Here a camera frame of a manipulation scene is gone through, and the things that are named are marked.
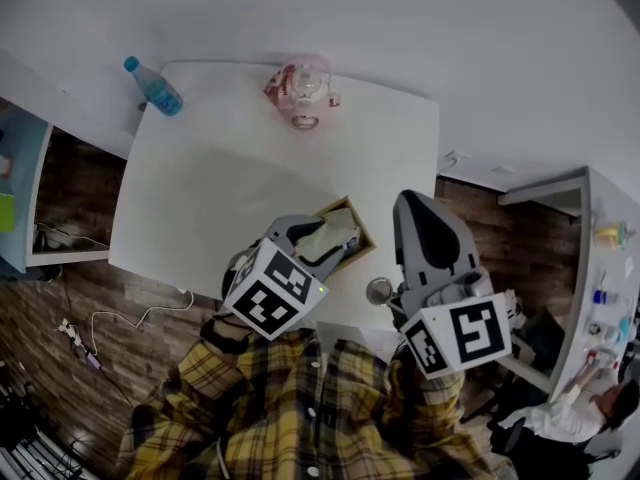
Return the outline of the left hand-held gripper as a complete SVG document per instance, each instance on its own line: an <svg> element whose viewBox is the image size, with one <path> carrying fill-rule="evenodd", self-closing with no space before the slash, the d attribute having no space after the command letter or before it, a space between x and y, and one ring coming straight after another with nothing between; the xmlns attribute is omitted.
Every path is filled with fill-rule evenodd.
<svg viewBox="0 0 640 480"><path fill-rule="evenodd" d="M304 214L277 218L268 237L229 261L222 282L224 306L269 340L299 322L330 293L324 282L343 261L345 249L334 246L311 261L285 247L324 224L323 218Z"/></svg>

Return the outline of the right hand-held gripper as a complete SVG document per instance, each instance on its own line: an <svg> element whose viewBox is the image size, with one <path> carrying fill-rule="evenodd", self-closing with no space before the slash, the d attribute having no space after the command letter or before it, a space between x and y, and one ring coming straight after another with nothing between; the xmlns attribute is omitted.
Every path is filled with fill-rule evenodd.
<svg viewBox="0 0 640 480"><path fill-rule="evenodd" d="M467 224L440 202L403 190L393 209L396 263L405 290L454 282L479 266ZM512 353L505 292L423 307L400 328L409 350L431 380L464 372Z"/></svg>

